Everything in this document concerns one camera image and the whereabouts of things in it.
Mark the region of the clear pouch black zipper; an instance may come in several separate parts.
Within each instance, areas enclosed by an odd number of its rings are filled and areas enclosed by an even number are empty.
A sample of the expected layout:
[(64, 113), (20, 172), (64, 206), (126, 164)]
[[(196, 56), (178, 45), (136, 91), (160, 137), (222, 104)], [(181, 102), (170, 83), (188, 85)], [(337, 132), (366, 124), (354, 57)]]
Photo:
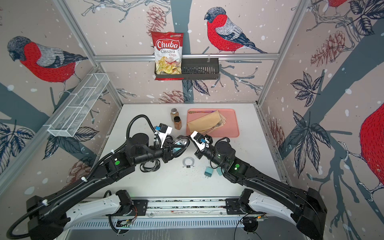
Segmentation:
[(190, 137), (188, 136), (178, 136), (176, 139), (174, 139), (174, 141), (171, 143), (172, 157), (180, 157), (187, 150), (190, 142)]

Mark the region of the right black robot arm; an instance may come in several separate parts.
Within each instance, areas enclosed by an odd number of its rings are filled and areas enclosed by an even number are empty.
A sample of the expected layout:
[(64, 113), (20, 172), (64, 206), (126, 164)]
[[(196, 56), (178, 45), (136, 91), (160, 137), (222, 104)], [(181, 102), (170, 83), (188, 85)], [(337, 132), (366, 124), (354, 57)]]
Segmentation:
[(228, 142), (220, 141), (214, 146), (204, 139), (193, 142), (197, 148), (195, 155), (199, 159), (204, 156), (218, 165), (228, 181), (249, 187), (281, 203), (291, 211), (288, 219), (293, 220), (301, 233), (313, 240), (323, 239), (328, 210), (317, 190), (295, 188), (263, 174), (237, 158), (236, 151)]

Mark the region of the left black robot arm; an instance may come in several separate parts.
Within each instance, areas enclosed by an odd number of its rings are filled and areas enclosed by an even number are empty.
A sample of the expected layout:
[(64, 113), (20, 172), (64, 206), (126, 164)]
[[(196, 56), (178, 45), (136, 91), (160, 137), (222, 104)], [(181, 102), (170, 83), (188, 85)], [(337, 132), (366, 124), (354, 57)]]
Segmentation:
[(182, 155), (188, 145), (179, 144), (171, 132), (165, 124), (153, 126), (146, 115), (134, 117), (128, 124), (126, 141), (101, 158), (87, 175), (52, 195), (30, 198), (27, 213), (10, 226), (7, 238), (54, 240), (70, 227), (96, 216), (136, 213), (126, 190), (101, 200), (82, 201), (133, 173), (137, 165), (156, 160), (167, 163)]

